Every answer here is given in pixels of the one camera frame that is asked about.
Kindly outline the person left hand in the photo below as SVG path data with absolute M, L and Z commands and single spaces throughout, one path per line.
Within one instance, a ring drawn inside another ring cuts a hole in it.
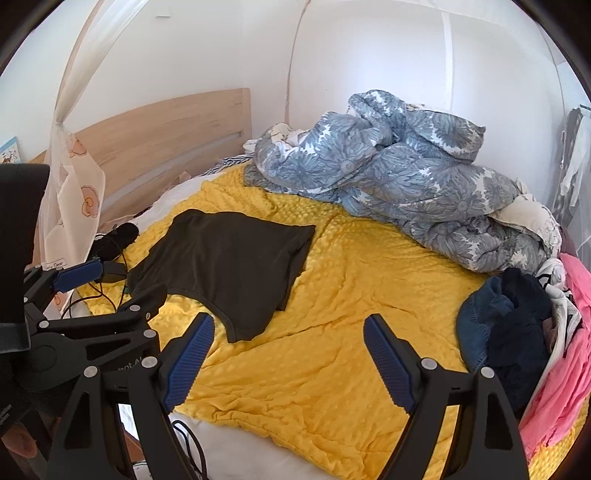
M 2 442 L 7 449 L 25 459 L 35 458 L 38 448 L 35 439 L 20 423 L 13 424 L 2 436 Z

